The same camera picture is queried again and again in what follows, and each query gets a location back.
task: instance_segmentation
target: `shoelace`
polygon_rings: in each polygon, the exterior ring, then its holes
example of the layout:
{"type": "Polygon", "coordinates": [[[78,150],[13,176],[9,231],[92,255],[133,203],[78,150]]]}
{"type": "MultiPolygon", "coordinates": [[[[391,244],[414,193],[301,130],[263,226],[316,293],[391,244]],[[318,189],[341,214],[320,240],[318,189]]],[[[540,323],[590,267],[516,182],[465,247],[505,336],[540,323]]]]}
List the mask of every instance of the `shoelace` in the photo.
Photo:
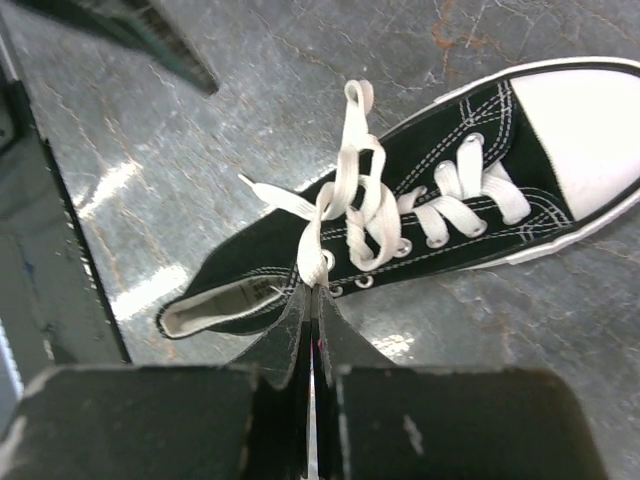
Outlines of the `shoelace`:
{"type": "MultiPolygon", "coordinates": [[[[430,248],[440,248],[449,240],[445,219],[458,231],[470,238],[482,235],[487,223],[468,207],[463,200],[487,196],[498,206],[503,222],[512,225],[531,212],[531,206],[522,192],[511,182],[501,168],[483,171],[481,134],[469,135],[456,152],[456,163],[445,161],[435,170],[434,180],[440,196],[416,206],[427,193],[424,186],[401,195],[396,200],[391,190],[382,183],[386,152],[378,139],[369,134],[366,116],[373,107],[373,86],[367,81],[350,80],[345,85],[347,109],[338,153],[336,178],[326,182],[318,193],[315,205],[295,193],[264,183],[254,183],[244,175],[240,178],[264,202],[286,210],[309,221],[298,244],[298,273],[309,286],[328,286],[330,263],[333,257],[322,250],[321,225],[346,215],[346,242],[349,259],[362,272],[371,272],[394,257],[411,253],[411,242],[402,238],[401,215],[413,213],[426,235],[430,248]],[[369,175],[359,174],[359,156],[372,151],[369,175]],[[359,209],[352,206],[358,187],[364,189],[359,209]],[[368,233],[379,246],[377,255],[365,242],[368,233]]],[[[366,288],[373,282],[360,284],[366,288]]]]}

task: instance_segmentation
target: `canvas shoe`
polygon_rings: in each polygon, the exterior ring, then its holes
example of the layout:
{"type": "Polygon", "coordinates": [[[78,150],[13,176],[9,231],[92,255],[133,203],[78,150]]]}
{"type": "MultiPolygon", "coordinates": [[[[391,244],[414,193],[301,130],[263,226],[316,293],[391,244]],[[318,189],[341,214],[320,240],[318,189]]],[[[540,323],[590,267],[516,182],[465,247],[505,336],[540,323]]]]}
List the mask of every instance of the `canvas shoe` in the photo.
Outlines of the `canvas shoe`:
{"type": "Polygon", "coordinates": [[[278,209],[218,247],[163,307],[166,336],[264,329],[300,282],[337,297],[531,260],[640,198],[638,62],[509,68],[438,98],[380,140],[365,119],[370,84],[350,81],[345,94],[336,171],[301,194],[245,179],[278,209]]]}

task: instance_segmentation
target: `gray tabletop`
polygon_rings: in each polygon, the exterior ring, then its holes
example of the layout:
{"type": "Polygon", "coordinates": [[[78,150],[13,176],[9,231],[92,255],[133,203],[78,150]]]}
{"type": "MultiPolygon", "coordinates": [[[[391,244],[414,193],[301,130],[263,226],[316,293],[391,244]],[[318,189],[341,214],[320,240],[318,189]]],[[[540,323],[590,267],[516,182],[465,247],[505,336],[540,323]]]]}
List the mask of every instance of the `gray tabletop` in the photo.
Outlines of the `gray tabletop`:
{"type": "MultiPolygon", "coordinates": [[[[204,256],[266,210],[236,174],[291,189],[335,161],[343,84],[376,88],[381,134],[509,65],[640,60],[637,0],[161,2],[214,65],[204,99],[136,56],[10,7],[6,21],[131,356],[222,362],[251,338],[170,342],[153,315],[204,256]]],[[[640,477],[640,216],[563,252],[340,300],[401,364],[551,368],[583,402],[613,479],[640,477]]]]}

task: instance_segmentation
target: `white toe cap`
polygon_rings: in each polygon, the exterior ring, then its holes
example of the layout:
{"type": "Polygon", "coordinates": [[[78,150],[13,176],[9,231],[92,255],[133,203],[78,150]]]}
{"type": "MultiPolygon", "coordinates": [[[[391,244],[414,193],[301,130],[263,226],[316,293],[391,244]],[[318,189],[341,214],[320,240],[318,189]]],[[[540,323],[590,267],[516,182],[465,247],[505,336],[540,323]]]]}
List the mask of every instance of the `white toe cap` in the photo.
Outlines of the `white toe cap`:
{"type": "Polygon", "coordinates": [[[640,77],[580,69],[519,77],[511,84],[576,220],[640,177],[640,77]]]}

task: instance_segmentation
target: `shoe sole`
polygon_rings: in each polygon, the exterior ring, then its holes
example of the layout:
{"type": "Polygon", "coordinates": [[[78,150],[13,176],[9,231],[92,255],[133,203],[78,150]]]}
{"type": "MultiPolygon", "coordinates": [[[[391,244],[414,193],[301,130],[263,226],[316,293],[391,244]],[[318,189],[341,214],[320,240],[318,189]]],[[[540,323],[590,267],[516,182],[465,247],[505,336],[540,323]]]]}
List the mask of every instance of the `shoe sole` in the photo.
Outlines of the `shoe sole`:
{"type": "MultiPolygon", "coordinates": [[[[402,128],[404,125],[410,123],[413,119],[423,115],[429,110],[433,108],[437,108],[438,106],[450,100],[454,100],[458,97],[464,96],[477,88],[485,86],[488,83],[507,80],[510,78],[521,76],[523,74],[531,74],[535,72],[542,73],[549,69],[557,70],[557,67],[563,67],[563,66],[571,67],[574,65],[584,65],[585,67],[587,67],[589,66],[589,64],[601,65],[601,66],[619,66],[619,67],[624,67],[626,69],[634,69],[637,72],[637,76],[640,77],[640,62],[635,62],[633,60],[628,60],[625,58],[597,57],[597,56],[571,57],[571,58],[558,58],[554,60],[544,60],[540,62],[528,63],[526,65],[506,68],[504,70],[501,70],[498,73],[486,76],[479,80],[475,80],[471,83],[468,83],[467,85],[464,85],[463,87],[460,87],[456,90],[453,90],[452,92],[442,95],[436,98],[431,105],[411,115],[410,117],[408,117],[407,119],[405,119],[404,121],[396,125],[394,128],[392,128],[389,132],[395,131],[398,128],[402,128]]],[[[551,255],[575,242],[582,240],[583,238],[588,237],[589,235],[594,234],[595,232],[597,232],[598,230],[600,230],[601,228],[605,227],[606,225],[611,223],[613,220],[618,218],[620,215],[625,213],[627,210],[629,210],[639,201],[640,201],[640,190],[636,190],[634,193],[629,195],[623,201],[619,202],[617,205],[612,207],[605,214],[601,215],[600,217],[596,218],[595,220],[593,220],[592,222],[588,223],[587,225],[585,225],[584,227],[578,230],[575,230],[571,233],[567,233],[566,235],[562,235],[548,243],[537,245],[535,247],[531,247],[526,250],[513,253],[511,255],[505,255],[504,257],[497,258],[495,260],[491,260],[489,262],[485,262],[480,265],[467,267],[464,270],[475,270],[479,268],[496,267],[498,265],[504,265],[504,264],[517,265],[519,263],[524,263],[529,260],[534,260],[536,258],[544,257],[545,255],[551,255]]]]}

